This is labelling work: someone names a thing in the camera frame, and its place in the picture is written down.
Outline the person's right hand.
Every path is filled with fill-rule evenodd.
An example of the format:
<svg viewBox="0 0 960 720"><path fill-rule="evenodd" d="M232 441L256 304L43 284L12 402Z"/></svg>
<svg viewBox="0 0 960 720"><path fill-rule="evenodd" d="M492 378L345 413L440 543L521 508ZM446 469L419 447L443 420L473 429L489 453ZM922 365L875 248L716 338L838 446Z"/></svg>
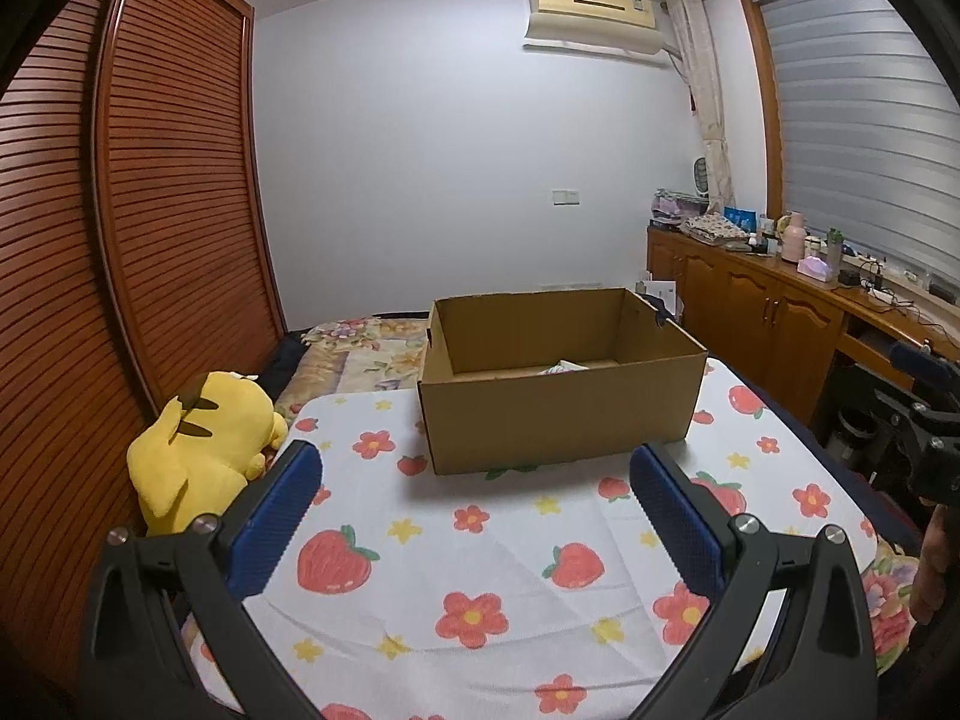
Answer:
<svg viewBox="0 0 960 720"><path fill-rule="evenodd" d="M937 504L924 533L918 571L910 595L910 613L929 624L946 600L947 572L958 561L958 511Z"/></svg>

